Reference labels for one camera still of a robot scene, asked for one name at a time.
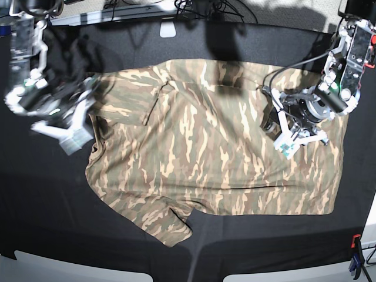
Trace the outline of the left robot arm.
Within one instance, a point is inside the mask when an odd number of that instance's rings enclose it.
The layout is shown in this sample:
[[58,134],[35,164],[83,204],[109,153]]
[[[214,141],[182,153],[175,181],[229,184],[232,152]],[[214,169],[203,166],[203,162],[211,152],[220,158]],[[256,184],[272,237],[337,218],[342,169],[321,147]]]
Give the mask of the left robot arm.
[[274,147],[281,152],[315,141],[327,144],[326,132],[316,125],[351,113],[360,100],[365,69],[375,67],[375,1],[348,1],[338,15],[341,20],[329,49],[301,62],[325,59],[314,86],[285,93],[273,88],[272,82],[263,85],[262,91],[271,97],[274,107],[264,128],[270,131],[279,125],[281,132]]

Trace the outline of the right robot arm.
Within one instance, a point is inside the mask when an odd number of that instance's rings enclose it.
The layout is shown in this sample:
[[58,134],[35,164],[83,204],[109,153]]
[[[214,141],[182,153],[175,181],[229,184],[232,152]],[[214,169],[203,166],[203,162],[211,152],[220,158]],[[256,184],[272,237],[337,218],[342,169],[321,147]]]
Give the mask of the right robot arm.
[[51,32],[51,17],[59,15],[63,6],[63,1],[11,1],[15,31],[4,102],[16,115],[38,118],[32,131],[81,147],[93,139],[86,119],[99,76],[88,75],[84,59],[75,63],[69,76],[48,66],[45,37]]

